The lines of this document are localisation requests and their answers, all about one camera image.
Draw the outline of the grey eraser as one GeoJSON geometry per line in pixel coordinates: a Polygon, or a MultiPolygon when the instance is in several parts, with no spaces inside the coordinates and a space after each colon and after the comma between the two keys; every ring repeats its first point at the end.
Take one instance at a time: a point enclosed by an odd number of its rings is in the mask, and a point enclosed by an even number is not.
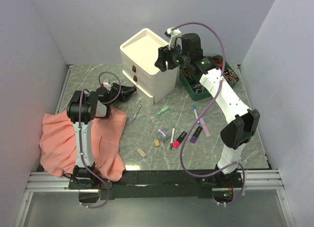
{"type": "Polygon", "coordinates": [[[136,150],[143,158],[145,158],[147,156],[147,154],[141,149],[141,148],[138,148],[136,150]]]}

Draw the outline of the white drawer organizer box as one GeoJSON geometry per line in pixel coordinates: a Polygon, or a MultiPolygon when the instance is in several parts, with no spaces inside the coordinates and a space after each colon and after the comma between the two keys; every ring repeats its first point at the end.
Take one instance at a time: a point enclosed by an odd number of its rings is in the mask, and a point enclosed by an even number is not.
{"type": "Polygon", "coordinates": [[[155,67],[158,48],[167,42],[144,28],[120,45],[123,75],[136,87],[136,93],[149,105],[168,95],[176,85],[178,68],[161,72],[155,67]]]}

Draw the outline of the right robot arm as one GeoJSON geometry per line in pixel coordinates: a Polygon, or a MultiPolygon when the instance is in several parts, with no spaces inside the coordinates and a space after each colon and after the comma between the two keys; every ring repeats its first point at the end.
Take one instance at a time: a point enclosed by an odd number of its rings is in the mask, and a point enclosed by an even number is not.
{"type": "Polygon", "coordinates": [[[170,41],[158,49],[155,67],[162,72],[178,66],[186,69],[213,96],[225,116],[227,125],[220,132],[223,150],[215,167],[214,184],[226,187],[236,177],[242,151],[255,135],[260,113],[241,101],[225,79],[222,68],[212,57],[203,55],[198,34],[169,29],[165,35],[170,41]]]}

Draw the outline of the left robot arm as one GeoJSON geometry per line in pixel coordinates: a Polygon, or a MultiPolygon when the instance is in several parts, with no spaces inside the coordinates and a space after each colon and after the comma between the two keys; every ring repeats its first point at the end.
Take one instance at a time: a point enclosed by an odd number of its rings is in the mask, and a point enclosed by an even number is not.
{"type": "Polygon", "coordinates": [[[101,84],[97,90],[91,92],[75,91],[67,107],[67,117],[73,123],[77,145],[77,158],[70,186],[91,189],[100,183],[92,153],[93,120],[108,119],[110,105],[115,101],[126,102],[135,92],[135,86],[117,83],[101,84]]]}

